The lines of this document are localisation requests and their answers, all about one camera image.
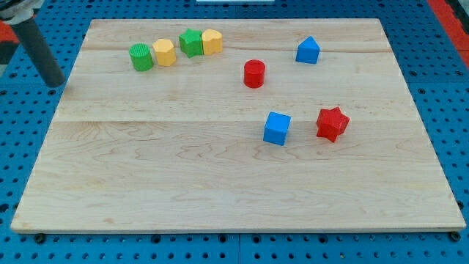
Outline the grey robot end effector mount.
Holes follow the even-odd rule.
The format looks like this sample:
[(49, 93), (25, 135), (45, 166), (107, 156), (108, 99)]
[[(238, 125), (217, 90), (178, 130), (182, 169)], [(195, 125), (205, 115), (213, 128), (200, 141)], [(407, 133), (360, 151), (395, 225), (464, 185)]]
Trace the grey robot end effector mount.
[(45, 0), (1, 0), (1, 22), (16, 25), (33, 18)]

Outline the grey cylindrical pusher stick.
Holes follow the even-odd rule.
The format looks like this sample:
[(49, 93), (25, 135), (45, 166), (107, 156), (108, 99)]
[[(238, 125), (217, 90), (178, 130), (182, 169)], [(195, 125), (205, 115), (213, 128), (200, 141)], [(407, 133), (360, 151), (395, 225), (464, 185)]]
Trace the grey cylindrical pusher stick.
[(48, 87), (59, 87), (65, 75), (33, 18), (11, 25), (25, 52)]

